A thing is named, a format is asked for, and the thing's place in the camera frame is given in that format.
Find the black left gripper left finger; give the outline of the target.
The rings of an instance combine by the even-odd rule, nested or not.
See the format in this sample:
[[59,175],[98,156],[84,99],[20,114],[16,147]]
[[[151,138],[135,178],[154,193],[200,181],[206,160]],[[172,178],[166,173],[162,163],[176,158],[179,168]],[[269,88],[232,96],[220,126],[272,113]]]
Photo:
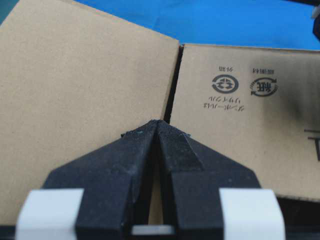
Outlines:
[[157,130],[151,120],[120,139],[52,170],[31,190],[17,240],[123,240],[135,221]]

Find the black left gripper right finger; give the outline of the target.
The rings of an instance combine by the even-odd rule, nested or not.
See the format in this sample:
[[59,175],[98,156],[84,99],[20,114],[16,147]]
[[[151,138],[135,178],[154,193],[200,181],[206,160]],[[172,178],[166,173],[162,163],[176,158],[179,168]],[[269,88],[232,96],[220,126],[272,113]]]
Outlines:
[[164,220],[179,240],[283,240],[275,193],[248,167],[157,123]]

